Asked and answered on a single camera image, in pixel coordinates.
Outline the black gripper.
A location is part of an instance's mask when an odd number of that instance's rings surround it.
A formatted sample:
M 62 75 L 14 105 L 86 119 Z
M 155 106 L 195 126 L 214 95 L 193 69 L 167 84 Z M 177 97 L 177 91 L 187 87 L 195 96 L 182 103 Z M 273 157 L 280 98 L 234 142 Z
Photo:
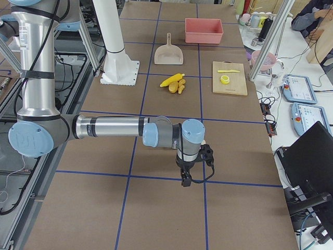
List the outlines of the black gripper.
M 191 186 L 192 178 L 190 169 L 199 162 L 205 162 L 207 166 L 211 167 L 212 175 L 215 174 L 213 150 L 210 145 L 200 145 L 198 154 L 193 156 L 185 155 L 180 150 L 177 151 L 176 164 L 181 169 L 182 187 Z

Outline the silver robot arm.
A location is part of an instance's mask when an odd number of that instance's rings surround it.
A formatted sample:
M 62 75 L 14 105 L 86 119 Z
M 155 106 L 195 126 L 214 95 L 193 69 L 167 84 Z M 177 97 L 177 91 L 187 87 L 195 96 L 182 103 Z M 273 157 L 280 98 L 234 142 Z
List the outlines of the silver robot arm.
M 177 151 L 182 186 L 194 183 L 190 169 L 205 162 L 213 167 L 213 151 L 205 144 L 204 125 L 196 119 L 172 124 L 164 116 L 86 117 L 63 115 L 55 105 L 54 30 L 67 24 L 80 28 L 78 1 L 11 1 L 18 22 L 22 80 L 22 108 L 8 139 L 27 157 L 40 157 L 54 148 L 86 136 L 140 136 L 150 147 Z

